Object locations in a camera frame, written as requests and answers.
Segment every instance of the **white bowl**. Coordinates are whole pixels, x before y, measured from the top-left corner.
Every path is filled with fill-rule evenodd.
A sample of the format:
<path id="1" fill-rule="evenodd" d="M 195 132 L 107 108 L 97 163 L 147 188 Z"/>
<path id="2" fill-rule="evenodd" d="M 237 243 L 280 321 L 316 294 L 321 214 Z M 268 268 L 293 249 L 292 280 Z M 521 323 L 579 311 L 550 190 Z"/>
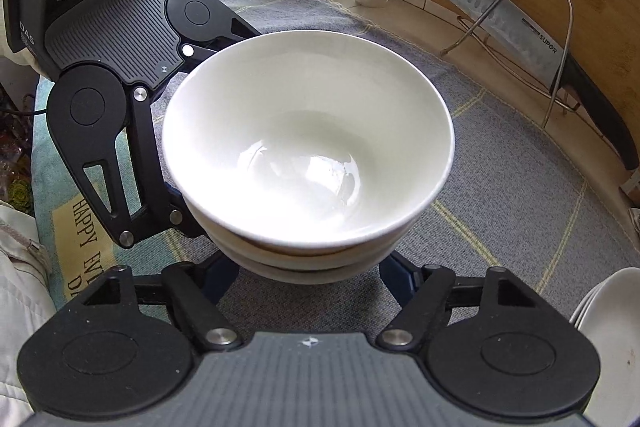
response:
<path id="1" fill-rule="evenodd" d="M 407 60 L 310 30 L 248 39 L 176 90 L 162 128 L 175 184 L 262 245 L 346 248 L 410 222 L 449 175 L 449 111 Z"/>
<path id="2" fill-rule="evenodd" d="M 193 217 L 202 223 L 209 238 L 218 245 L 222 251 L 230 249 L 255 263 L 295 271 L 328 270 L 362 263 L 367 259 L 376 257 L 381 249 L 388 249 L 391 245 L 395 246 L 415 223 L 414 219 L 401 229 L 394 230 L 381 237 L 377 237 L 366 243 L 360 243 L 359 245 L 337 253 L 316 256 L 286 255 L 252 245 L 252 243 L 239 235 L 220 227 L 220 225 L 210 219 L 206 219 L 189 201 L 186 203 Z"/>
<path id="3" fill-rule="evenodd" d="M 640 416 L 640 269 L 623 268 L 593 294 L 578 331 L 600 357 L 600 378 L 584 416 L 594 425 L 626 427 Z"/>
<path id="4" fill-rule="evenodd" d="M 329 284 L 351 277 L 365 272 L 366 270 L 373 268 L 376 264 L 386 259 L 388 255 L 393 252 L 400 243 L 402 237 L 399 237 L 391 245 L 381 245 L 373 250 L 370 250 L 370 255 L 358 263 L 349 264 L 347 266 L 341 266 L 338 268 L 327 270 L 314 270 L 314 271 L 299 271 L 282 269 L 268 264 L 256 263 L 252 259 L 245 257 L 241 252 L 235 250 L 231 245 L 218 245 L 220 250 L 232 261 L 239 266 L 247 269 L 251 272 L 257 273 L 267 279 L 273 279 L 280 282 L 287 282 L 292 284 Z"/>

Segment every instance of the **knife handle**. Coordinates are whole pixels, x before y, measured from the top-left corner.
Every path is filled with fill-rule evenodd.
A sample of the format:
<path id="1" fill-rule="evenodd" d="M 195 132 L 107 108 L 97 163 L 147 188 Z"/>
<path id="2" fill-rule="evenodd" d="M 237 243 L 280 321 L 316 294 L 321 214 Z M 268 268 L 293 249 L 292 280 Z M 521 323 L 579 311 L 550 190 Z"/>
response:
<path id="1" fill-rule="evenodd" d="M 574 88 L 593 123 L 618 151 L 625 168 L 637 169 L 638 150 L 625 121 L 571 54 L 566 58 L 560 78 L 560 87 L 564 86 Z"/>

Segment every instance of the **kitchen knife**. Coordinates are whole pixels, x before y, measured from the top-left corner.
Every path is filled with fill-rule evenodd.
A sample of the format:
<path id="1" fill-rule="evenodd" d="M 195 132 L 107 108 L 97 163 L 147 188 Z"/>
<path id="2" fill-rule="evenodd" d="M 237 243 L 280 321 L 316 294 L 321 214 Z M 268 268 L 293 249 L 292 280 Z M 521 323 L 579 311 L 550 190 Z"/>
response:
<path id="1" fill-rule="evenodd" d="M 494 0 L 450 0 L 474 21 Z M 549 92 L 560 67 L 564 49 L 531 17 L 510 0 L 502 0 L 480 25 L 524 70 L 540 80 Z M 585 71 L 569 53 L 564 65 L 560 87 L 571 87 L 580 103 L 618 151 L 625 168 L 639 165 L 636 144 L 622 117 L 607 100 Z"/>

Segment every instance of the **metal screw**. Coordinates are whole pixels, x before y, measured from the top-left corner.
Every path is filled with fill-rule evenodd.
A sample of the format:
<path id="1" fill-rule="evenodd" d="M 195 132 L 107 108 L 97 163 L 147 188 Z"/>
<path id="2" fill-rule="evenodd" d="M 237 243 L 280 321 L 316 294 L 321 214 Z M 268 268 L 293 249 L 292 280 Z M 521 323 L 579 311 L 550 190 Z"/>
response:
<path id="1" fill-rule="evenodd" d="M 120 244 L 126 248 L 133 245 L 133 234 L 129 230 L 125 230 L 120 234 Z"/>
<path id="2" fill-rule="evenodd" d="M 144 87 L 137 87 L 133 91 L 133 98 L 139 102 L 144 102 L 146 100 L 146 89 Z"/>
<path id="3" fill-rule="evenodd" d="M 238 339 L 238 334 L 228 328 L 216 328 L 215 330 L 207 331 L 205 338 L 208 343 L 228 346 L 228 344 L 234 343 Z"/>
<path id="4" fill-rule="evenodd" d="M 193 49 L 193 46 L 190 46 L 190 45 L 188 45 L 188 44 L 185 44 L 185 45 L 182 47 L 182 54 L 183 54 L 185 57 L 193 57 L 193 54 L 194 54 L 194 53 L 195 53 L 195 50 Z"/>
<path id="5" fill-rule="evenodd" d="M 386 330 L 382 333 L 382 340 L 390 346 L 406 346 L 414 336 L 406 330 Z"/>
<path id="6" fill-rule="evenodd" d="M 182 213 L 180 210 L 172 210 L 169 213 L 169 221 L 171 221 L 172 225 L 180 225 L 182 222 Z"/>

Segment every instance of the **supor logo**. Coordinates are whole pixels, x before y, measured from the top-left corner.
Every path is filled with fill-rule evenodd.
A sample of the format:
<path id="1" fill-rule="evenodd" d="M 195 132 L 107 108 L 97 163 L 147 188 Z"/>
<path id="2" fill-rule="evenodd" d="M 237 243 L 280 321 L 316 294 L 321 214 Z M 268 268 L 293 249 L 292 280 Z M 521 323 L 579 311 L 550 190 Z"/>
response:
<path id="1" fill-rule="evenodd" d="M 24 24 L 22 24 L 22 22 L 20 22 L 20 31 L 21 31 L 22 33 L 24 33 L 24 36 L 27 38 L 27 40 L 28 40 L 31 44 L 35 45 L 35 42 L 34 42 L 34 40 L 33 40 L 33 37 L 32 37 L 32 36 L 30 35 L 30 33 L 27 31 L 27 28 L 25 28 L 25 27 L 24 27 Z"/>
<path id="2" fill-rule="evenodd" d="M 551 51 L 553 51 L 554 53 L 558 52 L 558 48 L 556 48 L 553 43 L 551 42 L 551 40 L 546 37 L 545 35 L 543 35 L 540 31 L 538 31 L 537 28 L 535 28 L 534 26 L 531 25 L 531 23 L 529 21 L 527 21 L 524 17 L 522 18 L 522 23 L 529 28 L 531 31 L 533 31 L 538 38 L 543 41 L 547 46 L 549 46 L 549 49 Z"/>
<path id="3" fill-rule="evenodd" d="M 543 41 L 547 46 L 549 46 L 549 49 L 550 49 L 551 51 L 553 51 L 554 53 L 557 53 L 557 52 L 558 52 L 558 48 L 556 48 L 556 47 L 551 43 L 551 41 L 550 41 L 547 37 L 545 37 L 542 33 L 540 33 L 539 37 L 540 37 L 540 40 L 541 40 L 541 41 Z"/>

